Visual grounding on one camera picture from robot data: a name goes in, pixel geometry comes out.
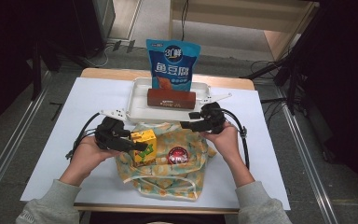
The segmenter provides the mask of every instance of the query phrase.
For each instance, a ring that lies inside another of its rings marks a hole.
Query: juice box
[[[133,165],[135,167],[142,165],[149,165],[156,161],[157,156],[157,138],[153,130],[145,130],[131,134],[131,139],[134,142],[147,143],[148,146],[145,151],[133,150],[131,152]]]

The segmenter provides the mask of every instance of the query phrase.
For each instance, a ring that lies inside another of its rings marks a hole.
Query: blue snack bag
[[[200,45],[179,40],[146,39],[153,89],[190,91]]]

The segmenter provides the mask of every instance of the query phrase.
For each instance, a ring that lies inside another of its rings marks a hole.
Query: gray sleeve
[[[271,199],[260,181],[244,185],[235,191],[240,202],[239,223],[292,223],[284,212],[281,201]]]
[[[17,217],[16,223],[79,223],[79,213],[74,208],[80,187],[54,180],[41,199],[29,201]]]

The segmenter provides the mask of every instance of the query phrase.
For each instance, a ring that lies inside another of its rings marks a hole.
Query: black stand
[[[322,3],[321,1],[320,8],[316,12],[313,19],[310,21],[310,24],[307,26],[304,33],[301,35],[301,37],[296,42],[295,46],[292,48],[292,50],[285,58],[277,61],[272,65],[266,66],[265,68],[260,69],[259,71],[254,72],[249,76],[240,77],[240,78],[248,78],[252,80],[266,74],[267,72],[276,69],[277,67],[280,67],[281,69],[279,70],[278,74],[274,78],[274,83],[277,86],[282,86],[284,85],[286,80],[290,78],[290,85],[289,85],[289,91],[287,96],[287,106],[290,112],[292,113],[292,115],[295,114],[294,100],[295,100],[297,79],[299,76],[298,70],[301,64],[306,61],[305,47],[310,45],[310,43],[312,42],[311,35],[316,30],[319,21],[322,19],[326,11],[327,11],[327,6],[325,6],[325,3]]]
[[[68,50],[62,48],[61,46],[48,41],[48,40],[37,40],[33,45],[33,79],[34,79],[34,92],[31,100],[36,99],[39,93],[42,91],[42,79],[41,79],[41,67],[40,67],[40,58],[46,64],[46,67],[49,71],[58,71],[60,69],[60,62],[57,59],[55,52],[59,52],[67,57],[72,62],[78,64],[81,68],[87,68],[89,65],[75,55],[70,53]]]

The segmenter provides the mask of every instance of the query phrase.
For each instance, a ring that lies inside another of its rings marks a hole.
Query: white table
[[[133,83],[131,80],[134,77],[148,77],[149,74],[148,71],[133,70],[84,70],[68,96],[21,200],[27,202],[41,198],[52,180],[59,178],[67,167],[69,161],[65,155],[86,121],[101,109],[126,108]],[[290,210],[258,93],[241,89],[252,89],[253,83],[246,79],[207,76],[195,76],[194,80],[211,83],[212,94],[232,93],[231,97],[219,104],[234,113],[248,130],[251,172],[255,179],[263,182],[271,197],[281,200],[283,208]],[[102,119],[103,116],[99,116],[89,128],[95,128]],[[133,127],[130,122],[126,121],[125,124],[126,129]],[[235,214],[239,210],[231,172],[218,153],[208,163],[203,192],[195,202],[152,199],[141,195],[131,183],[123,184],[117,175],[114,159],[97,167],[81,187],[75,203],[79,210],[187,214]]]

